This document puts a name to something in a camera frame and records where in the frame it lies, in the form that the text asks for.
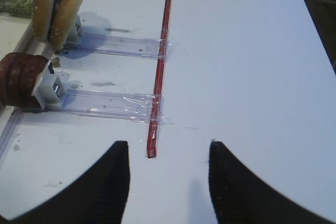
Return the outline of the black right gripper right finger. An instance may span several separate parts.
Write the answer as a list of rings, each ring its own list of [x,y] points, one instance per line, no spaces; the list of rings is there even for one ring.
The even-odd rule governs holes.
[[[329,223],[271,188],[219,141],[209,147],[208,185],[218,223]]]

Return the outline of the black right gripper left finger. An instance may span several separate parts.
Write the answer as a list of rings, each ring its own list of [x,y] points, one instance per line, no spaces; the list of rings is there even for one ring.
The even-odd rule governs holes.
[[[129,145],[114,142],[81,175],[1,172],[1,223],[121,223],[130,188]]]

